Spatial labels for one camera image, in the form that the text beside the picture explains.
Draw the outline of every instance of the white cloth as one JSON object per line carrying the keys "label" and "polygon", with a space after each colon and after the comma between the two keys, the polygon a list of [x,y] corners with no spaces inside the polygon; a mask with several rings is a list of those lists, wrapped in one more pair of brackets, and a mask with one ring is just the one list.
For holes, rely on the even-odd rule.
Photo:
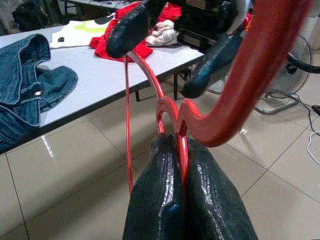
{"label": "white cloth", "polygon": [[105,33],[110,21],[115,18],[114,14],[111,16],[105,24],[97,24],[95,20],[70,21],[61,31],[52,34],[50,48],[88,46],[92,38],[101,37]]}
{"label": "white cloth", "polygon": [[178,42],[178,32],[174,30],[175,24],[170,20],[158,22],[151,35],[147,36],[146,45],[150,47],[160,47],[176,44]]}

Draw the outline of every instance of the white t-shirt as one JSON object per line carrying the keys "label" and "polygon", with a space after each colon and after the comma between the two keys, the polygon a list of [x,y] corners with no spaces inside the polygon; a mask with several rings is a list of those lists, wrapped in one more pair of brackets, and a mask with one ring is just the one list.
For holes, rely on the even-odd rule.
{"label": "white t-shirt", "polygon": [[101,37],[115,14],[89,21],[70,21],[61,31],[52,34],[51,49],[88,46],[91,39]]}

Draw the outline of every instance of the red plastic hanger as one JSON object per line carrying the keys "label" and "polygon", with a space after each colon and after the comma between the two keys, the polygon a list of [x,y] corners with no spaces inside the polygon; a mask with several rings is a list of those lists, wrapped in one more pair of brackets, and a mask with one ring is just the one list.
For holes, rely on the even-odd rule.
{"label": "red plastic hanger", "polygon": [[[164,133],[163,113],[168,113],[176,136],[185,186],[188,175],[187,132],[207,147],[227,142],[244,124],[259,97],[288,59],[312,0],[257,0],[252,27],[234,59],[221,97],[207,115],[203,115],[191,100],[180,108],[165,96],[161,85],[144,59],[128,52],[148,77],[158,97],[155,119],[159,133]],[[128,57],[125,61],[127,167],[130,192],[133,189],[130,153],[130,112]]]}

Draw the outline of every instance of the black bag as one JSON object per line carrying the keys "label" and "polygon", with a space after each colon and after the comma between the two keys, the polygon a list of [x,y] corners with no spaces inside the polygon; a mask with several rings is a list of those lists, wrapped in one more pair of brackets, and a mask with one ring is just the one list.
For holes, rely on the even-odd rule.
{"label": "black bag", "polygon": [[42,29],[48,25],[48,16],[38,4],[26,2],[12,13],[13,19],[21,32]]}

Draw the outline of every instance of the white table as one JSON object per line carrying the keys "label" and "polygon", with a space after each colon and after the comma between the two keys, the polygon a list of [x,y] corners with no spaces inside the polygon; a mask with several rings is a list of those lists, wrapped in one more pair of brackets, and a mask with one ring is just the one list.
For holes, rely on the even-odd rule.
{"label": "white table", "polygon": [[[62,26],[31,32],[0,36],[0,48],[31,34],[42,34],[49,42],[52,33]],[[197,63],[202,53],[188,46],[157,47],[146,61],[159,79],[166,78]],[[51,50],[51,61],[42,63],[42,68],[54,69],[67,66],[78,75],[75,89],[56,107],[41,114],[41,127],[18,145],[39,137],[53,129],[93,112],[125,96],[124,63],[100,58],[89,46]],[[129,64],[130,91],[135,92],[149,86],[147,77],[136,63]]]}

